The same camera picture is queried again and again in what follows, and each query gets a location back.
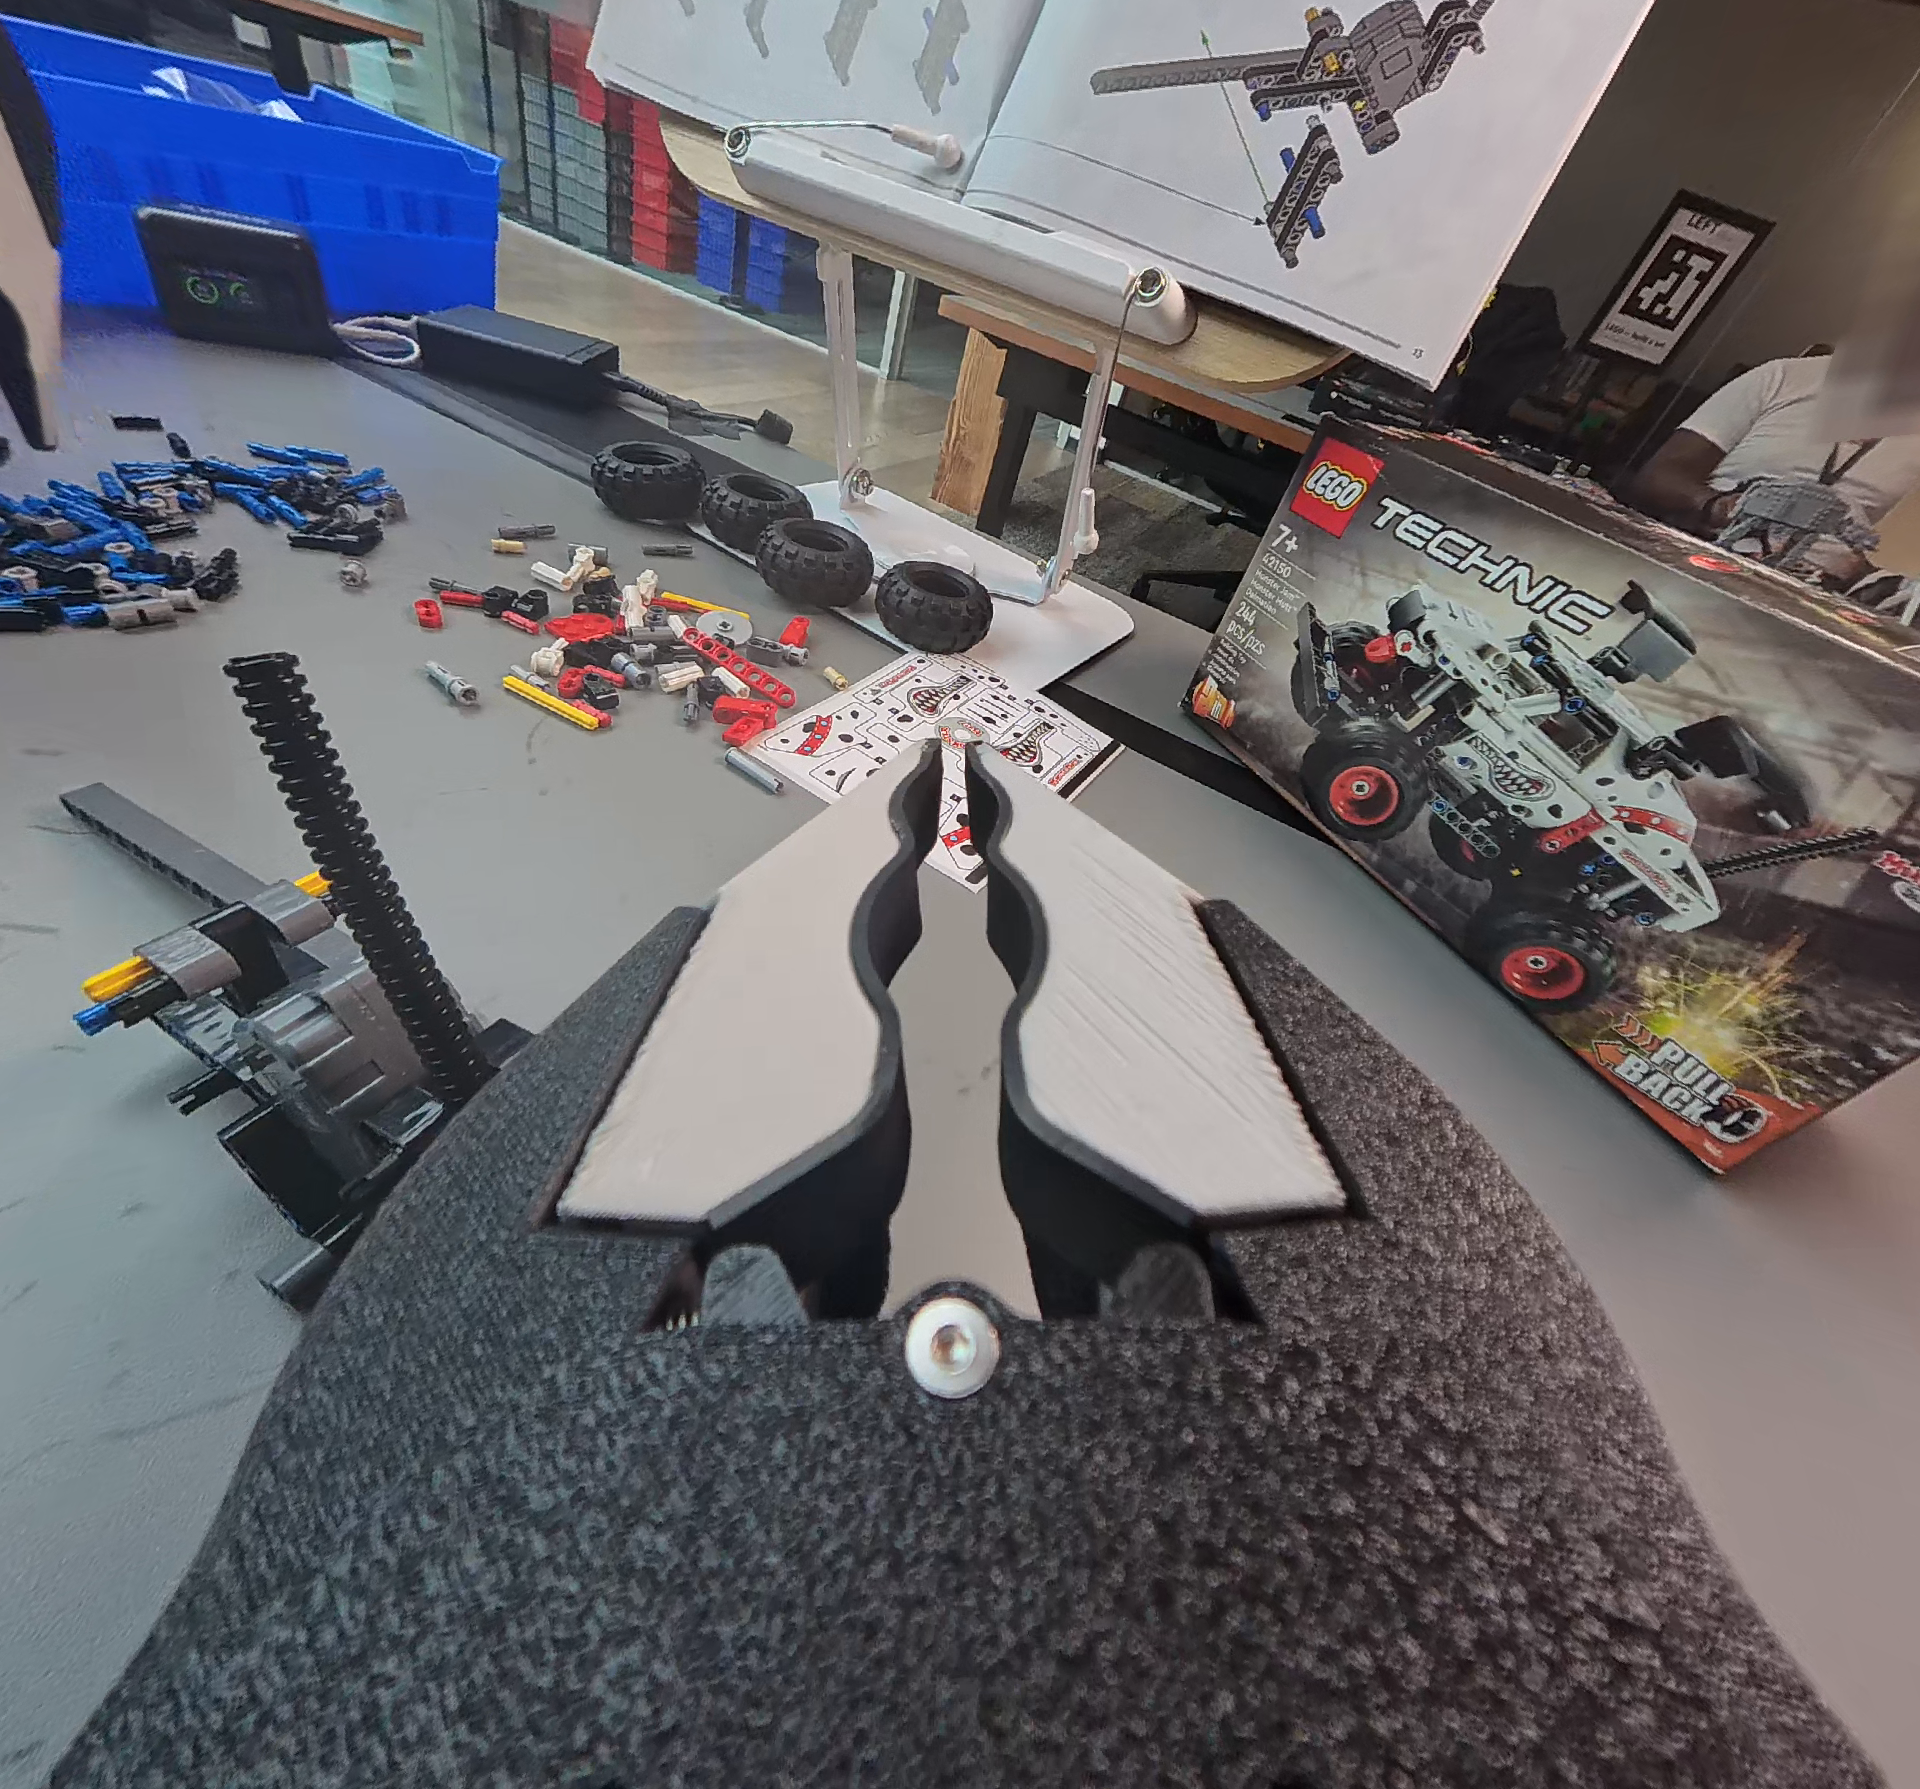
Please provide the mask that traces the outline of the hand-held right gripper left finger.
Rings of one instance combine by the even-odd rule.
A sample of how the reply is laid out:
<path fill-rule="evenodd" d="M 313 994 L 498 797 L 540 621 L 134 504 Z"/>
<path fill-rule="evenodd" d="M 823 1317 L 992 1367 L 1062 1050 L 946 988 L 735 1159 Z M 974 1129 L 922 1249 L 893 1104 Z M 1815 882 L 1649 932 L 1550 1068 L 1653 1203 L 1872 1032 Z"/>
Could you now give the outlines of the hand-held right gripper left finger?
<path fill-rule="evenodd" d="M 558 1195 L 564 1225 L 781 1255 L 875 1317 L 910 1114 L 891 984 L 922 936 L 942 749 L 912 745 L 717 892 Z"/>

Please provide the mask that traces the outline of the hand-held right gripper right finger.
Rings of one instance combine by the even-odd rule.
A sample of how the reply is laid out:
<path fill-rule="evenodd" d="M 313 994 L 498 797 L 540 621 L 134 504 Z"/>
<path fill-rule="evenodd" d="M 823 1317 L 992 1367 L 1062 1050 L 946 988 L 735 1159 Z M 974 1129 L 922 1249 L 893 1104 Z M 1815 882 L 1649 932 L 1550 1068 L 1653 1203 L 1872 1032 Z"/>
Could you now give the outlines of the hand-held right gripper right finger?
<path fill-rule="evenodd" d="M 1227 904 L 988 747 L 966 781 L 1012 986 L 998 1165 L 1042 1317 L 1251 1319 L 1217 1239 L 1353 1215 L 1355 1181 L 1225 954 Z"/>

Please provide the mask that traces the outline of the grey desk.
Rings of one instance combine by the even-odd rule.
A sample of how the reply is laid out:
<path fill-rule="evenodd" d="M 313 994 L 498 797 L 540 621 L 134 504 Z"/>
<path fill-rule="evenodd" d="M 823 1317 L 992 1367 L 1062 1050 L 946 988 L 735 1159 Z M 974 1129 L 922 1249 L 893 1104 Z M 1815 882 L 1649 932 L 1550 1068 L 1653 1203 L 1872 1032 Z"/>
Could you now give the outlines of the grey desk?
<path fill-rule="evenodd" d="M 197 1550 L 301 1321 L 299 1253 L 181 1118 L 166 1036 L 74 1028 L 86 976 L 191 902 L 68 817 L 108 783 L 265 880 L 301 839 L 221 665 L 291 649 L 444 972 L 544 1028 L 663 912 L 813 811 L 654 719 L 602 743 L 424 677 L 411 602 L 478 582 L 502 520 L 602 524 L 588 488 L 369 372 L 72 313 L 60 448 L 92 480 L 158 416 L 389 470 L 407 514 L 369 590 L 227 508 L 239 592 L 177 627 L 4 639 L 4 1785 L 36 1785 Z M 1916 1070 L 1711 1177 L 1347 857 L 1124 749 L 1086 811 L 1241 904 L 1418 1066 L 1588 1273 L 1729 1562 L 1890 1785 L 1916 1785 Z"/>

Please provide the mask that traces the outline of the pile of blue black pieces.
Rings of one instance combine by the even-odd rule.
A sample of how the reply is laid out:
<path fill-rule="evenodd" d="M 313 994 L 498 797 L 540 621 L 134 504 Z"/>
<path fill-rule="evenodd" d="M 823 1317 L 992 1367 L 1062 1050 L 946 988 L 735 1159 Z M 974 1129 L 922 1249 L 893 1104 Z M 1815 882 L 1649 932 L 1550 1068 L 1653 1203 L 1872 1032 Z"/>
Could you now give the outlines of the pile of blue black pieces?
<path fill-rule="evenodd" d="M 243 566 L 233 548 L 209 546 L 205 524 L 221 506 L 297 554 L 337 556 L 349 588 L 365 584 L 365 556 L 405 516 L 387 470 L 345 452 L 253 440 L 233 460 L 170 432 L 166 458 L 2 496 L 2 631 L 140 631 L 227 602 Z"/>

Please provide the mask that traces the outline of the black device with display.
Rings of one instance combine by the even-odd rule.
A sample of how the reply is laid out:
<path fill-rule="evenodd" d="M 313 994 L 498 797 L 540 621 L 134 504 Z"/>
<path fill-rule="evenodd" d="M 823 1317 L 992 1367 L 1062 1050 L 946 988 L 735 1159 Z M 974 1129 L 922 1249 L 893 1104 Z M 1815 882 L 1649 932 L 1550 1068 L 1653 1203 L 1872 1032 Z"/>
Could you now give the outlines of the black device with display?
<path fill-rule="evenodd" d="M 319 358 L 343 353 L 321 261 L 303 227 L 148 205 L 136 209 L 134 229 L 175 335 Z"/>

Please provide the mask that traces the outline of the blue storage bin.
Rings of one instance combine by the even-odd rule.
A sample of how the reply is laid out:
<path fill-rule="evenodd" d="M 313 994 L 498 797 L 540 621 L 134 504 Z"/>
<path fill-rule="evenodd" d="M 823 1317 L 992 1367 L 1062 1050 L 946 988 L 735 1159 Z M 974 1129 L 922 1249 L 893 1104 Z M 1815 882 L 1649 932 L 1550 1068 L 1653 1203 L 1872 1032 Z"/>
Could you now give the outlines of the blue storage bin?
<path fill-rule="evenodd" d="M 303 227 L 345 315 L 496 303 L 502 161 L 329 88 L 259 109 L 271 74 L 4 20 L 52 121 L 64 297 L 154 309 L 134 227 L 179 203 Z"/>

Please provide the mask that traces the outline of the sticker sheet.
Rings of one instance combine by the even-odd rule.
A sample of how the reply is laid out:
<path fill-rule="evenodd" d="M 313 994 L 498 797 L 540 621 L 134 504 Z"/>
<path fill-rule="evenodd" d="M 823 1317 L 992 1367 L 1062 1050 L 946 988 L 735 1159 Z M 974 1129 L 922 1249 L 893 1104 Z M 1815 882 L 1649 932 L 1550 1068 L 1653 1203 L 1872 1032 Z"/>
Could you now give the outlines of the sticker sheet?
<path fill-rule="evenodd" d="M 1120 745 L 1048 697 L 1026 693 L 968 655 L 908 653 L 811 709 L 787 717 L 745 747 L 799 793 L 835 803 L 896 755 L 940 739 L 942 797 L 926 867 L 980 890 L 988 869 L 976 855 L 962 747 L 982 743 L 1072 797 L 1120 753 Z"/>

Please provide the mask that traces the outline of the pile of red white pieces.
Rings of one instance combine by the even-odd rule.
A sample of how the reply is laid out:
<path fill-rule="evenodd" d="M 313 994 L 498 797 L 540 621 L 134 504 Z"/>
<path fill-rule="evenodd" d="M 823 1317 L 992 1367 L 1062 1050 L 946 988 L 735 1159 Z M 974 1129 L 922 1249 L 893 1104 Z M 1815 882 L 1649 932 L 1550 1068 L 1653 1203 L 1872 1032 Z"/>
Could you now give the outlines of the pile of red white pieces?
<path fill-rule="evenodd" d="M 697 596 L 679 572 L 689 560 L 687 544 L 646 544 L 640 568 L 620 572 L 608 550 L 580 546 L 492 584 L 430 576 L 411 623 L 430 661 L 478 687 L 478 705 L 500 701 L 594 739 L 654 719 L 725 759 L 841 681 L 817 647 L 823 615 Z M 506 673 L 606 711 L 612 727 L 588 733 L 540 713 L 502 689 Z"/>

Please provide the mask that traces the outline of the partly built grey black model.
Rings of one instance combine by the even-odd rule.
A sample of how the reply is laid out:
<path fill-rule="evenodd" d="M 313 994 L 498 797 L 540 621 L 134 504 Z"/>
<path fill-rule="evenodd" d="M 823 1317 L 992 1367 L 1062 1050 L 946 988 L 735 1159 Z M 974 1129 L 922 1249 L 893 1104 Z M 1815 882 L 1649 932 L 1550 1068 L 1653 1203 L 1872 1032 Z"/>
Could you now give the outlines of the partly built grey black model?
<path fill-rule="evenodd" d="M 203 900 L 197 920 L 84 984 L 84 1034 L 154 1024 L 203 1064 L 170 1100 L 249 1110 L 227 1153 L 309 1241 L 269 1291 L 311 1307 L 444 1124 L 528 1042 L 478 1028 L 407 910 L 287 651 L 225 663 L 315 874 L 263 882 L 106 785 L 62 795 L 106 841 Z"/>

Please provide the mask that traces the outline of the black toy tire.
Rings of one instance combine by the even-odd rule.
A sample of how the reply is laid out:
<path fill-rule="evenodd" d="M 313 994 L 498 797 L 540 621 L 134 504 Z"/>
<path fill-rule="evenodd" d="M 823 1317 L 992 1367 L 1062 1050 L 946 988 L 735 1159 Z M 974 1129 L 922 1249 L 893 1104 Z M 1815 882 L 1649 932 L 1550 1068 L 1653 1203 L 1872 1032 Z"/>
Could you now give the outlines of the black toy tire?
<path fill-rule="evenodd" d="M 707 534 L 735 554 L 755 554 L 771 526 L 791 520 L 813 520 L 815 512 L 803 492 L 759 472 L 723 472 L 707 476 L 699 496 L 699 514 Z"/>
<path fill-rule="evenodd" d="M 594 494 L 630 524 L 683 528 L 699 518 L 707 474 L 697 454 L 659 440 L 618 440 L 590 466 Z"/>
<path fill-rule="evenodd" d="M 875 588 L 877 619 L 904 647 L 926 653 L 964 653 L 994 623 L 990 592 L 966 570 L 904 560 L 889 568 Z"/>
<path fill-rule="evenodd" d="M 777 596 L 821 608 L 861 602 L 877 574 L 875 554 L 857 532 L 811 516 L 769 522 L 755 566 Z"/>

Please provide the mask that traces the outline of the black power adapter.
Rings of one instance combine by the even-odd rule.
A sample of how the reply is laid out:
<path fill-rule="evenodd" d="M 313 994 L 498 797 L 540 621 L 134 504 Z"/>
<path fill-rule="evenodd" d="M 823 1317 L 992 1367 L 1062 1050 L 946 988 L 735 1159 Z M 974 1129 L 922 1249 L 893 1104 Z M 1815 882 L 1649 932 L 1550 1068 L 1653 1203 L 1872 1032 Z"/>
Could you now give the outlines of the black power adapter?
<path fill-rule="evenodd" d="M 420 368 L 440 380 L 590 408 L 620 376 L 618 345 L 464 305 L 413 319 Z"/>

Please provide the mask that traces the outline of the toy truck set box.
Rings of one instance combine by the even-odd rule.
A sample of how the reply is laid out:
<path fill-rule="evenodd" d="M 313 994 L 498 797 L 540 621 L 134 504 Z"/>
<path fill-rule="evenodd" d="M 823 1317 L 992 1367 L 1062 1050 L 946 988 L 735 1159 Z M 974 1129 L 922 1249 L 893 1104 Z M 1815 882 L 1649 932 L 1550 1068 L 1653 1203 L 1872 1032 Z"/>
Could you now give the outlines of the toy truck set box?
<path fill-rule="evenodd" d="M 1918 1050 L 1916 631 L 1325 424 L 1187 711 L 1697 1161 Z"/>

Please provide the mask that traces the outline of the shelf of red blue bins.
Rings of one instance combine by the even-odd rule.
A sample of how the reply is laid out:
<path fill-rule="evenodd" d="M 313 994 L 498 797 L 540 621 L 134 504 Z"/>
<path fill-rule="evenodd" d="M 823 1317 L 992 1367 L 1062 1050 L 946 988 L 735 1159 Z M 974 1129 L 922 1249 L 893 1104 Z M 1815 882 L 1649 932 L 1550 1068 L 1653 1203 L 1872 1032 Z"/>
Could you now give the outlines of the shelf of red blue bins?
<path fill-rule="evenodd" d="M 667 153 L 659 107 L 588 72 L 586 26 L 510 0 L 472 6 L 512 215 L 751 315 L 823 319 L 817 245 L 699 191 Z"/>

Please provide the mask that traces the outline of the wooden bench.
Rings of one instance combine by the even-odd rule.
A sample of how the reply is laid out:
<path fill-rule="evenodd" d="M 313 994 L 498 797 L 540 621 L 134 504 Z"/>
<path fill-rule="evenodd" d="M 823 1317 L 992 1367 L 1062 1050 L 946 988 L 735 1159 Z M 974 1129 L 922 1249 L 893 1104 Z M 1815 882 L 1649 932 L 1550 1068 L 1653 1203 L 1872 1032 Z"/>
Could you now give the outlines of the wooden bench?
<path fill-rule="evenodd" d="M 1022 297 L 948 293 L 940 313 L 968 327 L 968 343 L 934 470 L 938 504 L 970 516 L 984 536 L 1004 530 L 1036 424 L 1078 422 L 1094 364 L 1092 327 Z M 1199 297 L 1193 335 L 1173 347 L 1132 339 L 1114 380 L 1139 410 L 1110 412 L 1104 450 L 1171 460 L 1187 472 L 1253 490 L 1263 504 L 1279 484 L 1225 450 L 1233 430 L 1297 456 L 1309 430 L 1285 416 L 1285 390 L 1335 368 L 1345 351 L 1273 321 Z"/>

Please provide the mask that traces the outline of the grey walker model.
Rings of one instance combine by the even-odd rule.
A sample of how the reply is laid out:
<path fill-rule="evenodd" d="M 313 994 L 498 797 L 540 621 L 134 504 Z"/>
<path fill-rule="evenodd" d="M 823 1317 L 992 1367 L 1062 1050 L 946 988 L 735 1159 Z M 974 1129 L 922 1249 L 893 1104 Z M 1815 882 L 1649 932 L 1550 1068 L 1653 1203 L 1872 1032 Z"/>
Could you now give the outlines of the grey walker model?
<path fill-rule="evenodd" d="M 1735 490 L 1715 544 L 1789 578 L 1847 588 L 1866 574 L 1878 532 L 1835 484 L 1761 478 Z"/>

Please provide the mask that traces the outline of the black white tag sign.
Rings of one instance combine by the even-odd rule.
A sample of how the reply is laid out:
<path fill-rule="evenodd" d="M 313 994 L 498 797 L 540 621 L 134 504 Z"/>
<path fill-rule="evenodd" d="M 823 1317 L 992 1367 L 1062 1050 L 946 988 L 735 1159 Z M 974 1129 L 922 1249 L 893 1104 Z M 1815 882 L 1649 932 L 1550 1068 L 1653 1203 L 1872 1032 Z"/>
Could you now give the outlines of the black white tag sign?
<path fill-rule="evenodd" d="M 1596 311 L 1580 349 L 1663 370 L 1775 227 L 1703 193 L 1675 191 Z"/>

